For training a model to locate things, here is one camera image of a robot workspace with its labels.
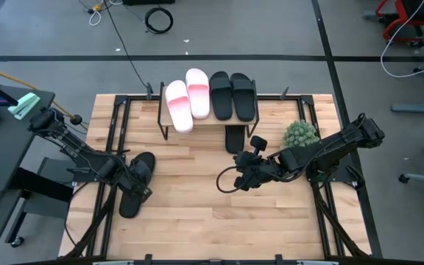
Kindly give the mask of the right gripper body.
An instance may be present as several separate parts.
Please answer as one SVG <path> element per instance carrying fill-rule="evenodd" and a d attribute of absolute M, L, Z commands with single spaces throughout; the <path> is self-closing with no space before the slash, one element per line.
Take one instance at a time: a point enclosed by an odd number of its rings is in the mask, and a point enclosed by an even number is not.
<path fill-rule="evenodd" d="M 251 169 L 250 185 L 262 185 L 271 181 L 288 183 L 290 181 L 289 171 L 275 160 L 283 151 L 271 154 L 266 159 L 262 158 L 259 152 L 259 150 L 253 151 L 256 158 Z"/>

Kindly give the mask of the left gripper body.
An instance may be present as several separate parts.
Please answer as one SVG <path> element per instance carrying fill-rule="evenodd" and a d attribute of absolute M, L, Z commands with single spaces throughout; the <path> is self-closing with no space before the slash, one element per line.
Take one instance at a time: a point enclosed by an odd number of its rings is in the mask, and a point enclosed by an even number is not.
<path fill-rule="evenodd" d="M 121 189 L 128 196 L 131 188 L 136 188 L 138 198 L 142 198 L 143 190 L 152 179 L 152 170 L 146 163 L 134 163 L 132 166 L 123 165 L 124 174 L 121 179 Z"/>

